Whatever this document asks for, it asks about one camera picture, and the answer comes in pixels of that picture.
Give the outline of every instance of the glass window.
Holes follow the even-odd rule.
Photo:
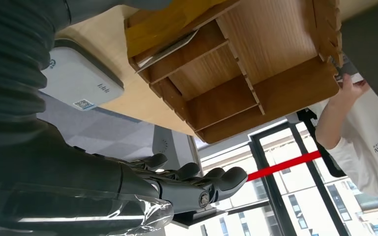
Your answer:
[[[308,227],[304,217],[299,217],[298,222],[299,222],[299,226],[301,227],[301,229],[306,229]]]
[[[351,217],[347,211],[346,205],[344,205],[343,199],[341,198],[335,185],[333,184],[328,185],[327,188],[328,188],[328,191],[330,192],[331,198],[334,201],[335,206],[337,207],[338,212],[340,213],[341,218],[344,221],[351,220]]]
[[[284,170],[282,170],[282,174],[287,174],[287,173],[290,173],[290,168],[286,168]]]
[[[267,200],[268,198],[267,198],[266,189],[264,189],[263,181],[261,180],[261,178],[252,180],[252,184],[254,186],[254,192],[257,196],[257,199],[259,201]]]
[[[290,129],[263,137],[260,144],[270,166],[302,155]],[[280,171],[273,176],[297,235],[309,236],[308,229],[321,236],[338,235],[306,164],[290,167],[288,174]]]
[[[302,141],[309,152],[317,150],[312,137],[303,123],[296,125],[302,136]],[[332,201],[343,221],[347,221],[346,230],[350,236],[377,235],[373,227],[378,231],[378,199],[370,197],[357,189],[357,186],[348,178],[336,178],[329,174],[322,158],[314,160],[319,174],[331,195]],[[310,218],[304,213],[307,221]]]
[[[378,209],[378,198],[369,196],[365,193],[356,194],[354,196],[363,212]]]
[[[272,212],[272,207],[270,205],[263,207],[263,209],[265,212]]]
[[[205,228],[209,236],[282,236],[273,211],[264,207],[210,219],[205,222]]]
[[[220,218],[220,224],[222,229],[222,235],[228,236],[227,224],[225,223],[224,218]]]
[[[202,232],[202,235],[208,235],[208,232],[206,232],[205,225],[201,225],[201,232]]]

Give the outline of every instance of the gray carpet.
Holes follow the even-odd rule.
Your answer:
[[[124,160],[153,154],[154,125],[102,108],[82,112],[47,95],[41,97],[47,110],[38,118],[55,125],[69,145]]]

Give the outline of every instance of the wooden divider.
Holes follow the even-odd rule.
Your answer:
[[[256,106],[243,75],[188,101],[195,131]]]
[[[314,0],[313,3],[318,51],[324,60],[332,56],[339,66],[343,66],[340,0]]]
[[[194,60],[169,76],[189,101],[241,74],[228,45]]]
[[[156,83],[175,73],[182,66],[227,44],[216,21],[201,27],[194,38],[182,48],[148,67],[148,80]]]
[[[235,116],[202,129],[196,132],[196,134],[204,142],[212,144],[263,124],[262,120],[263,114],[257,106],[254,106]]]
[[[197,134],[203,141],[214,143],[329,98],[339,89],[336,73],[332,64],[319,57],[308,60],[253,85],[264,115],[259,107],[253,107]]]
[[[221,18],[221,17],[218,17],[218,18],[216,19],[216,22],[217,22],[218,26],[220,27],[221,32],[222,32],[222,34],[224,35],[224,37],[225,37],[226,39],[229,40],[228,29],[227,29],[227,27],[226,27],[226,24],[223,22],[222,18]],[[251,83],[251,81],[250,81],[248,75],[247,75],[247,71],[246,71],[246,69],[245,69],[243,63],[241,63],[241,61],[240,61],[240,58],[239,58],[239,56],[238,56],[239,54],[238,54],[238,52],[237,52],[237,49],[235,48],[235,46],[232,44],[231,41],[229,41],[228,46],[229,46],[229,48],[230,48],[230,51],[231,51],[233,57],[236,59],[237,65],[238,65],[238,67],[240,68],[241,73],[243,74],[244,79],[246,80],[247,85],[249,86],[250,92],[252,93],[255,102],[256,102],[257,104],[259,104],[260,110],[261,110],[262,114],[264,114],[264,110],[263,110],[262,106],[260,105],[260,101],[258,100],[257,95],[256,95],[255,92],[254,92],[254,88],[253,88],[253,86],[252,86],[252,83]]]
[[[336,73],[331,63],[315,57],[255,84],[254,90],[266,114],[277,118],[335,95]]]
[[[160,82],[150,85],[150,88],[154,93],[163,99],[163,101],[179,116],[179,118],[194,129],[191,125],[191,116],[188,110],[188,106],[185,100],[182,98],[182,94],[174,86],[169,78],[161,80]]]

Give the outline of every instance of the red line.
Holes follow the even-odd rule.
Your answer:
[[[259,171],[249,174],[249,177],[247,178],[247,182],[264,177],[264,176],[271,175],[274,172],[278,172],[292,166],[296,166],[296,165],[299,165],[308,161],[312,161],[320,157],[321,157],[321,154],[319,153],[319,151],[314,151],[314,152],[290,159],[288,161],[276,164],[274,166],[266,167],[264,169],[261,169]]]

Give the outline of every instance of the wooden organizer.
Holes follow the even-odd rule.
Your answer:
[[[185,4],[175,0],[164,12],[139,11],[126,19],[128,48],[137,48],[128,59],[137,71],[138,62],[199,29],[188,44],[139,75],[205,142],[231,137],[338,91],[337,71],[328,62],[343,63],[338,0],[203,0],[206,10],[197,15],[183,15],[179,7]],[[156,14],[166,12],[173,13],[172,22],[193,20],[135,30],[147,29],[142,25],[148,19],[152,24]],[[163,40],[148,47],[128,40],[153,35]]]

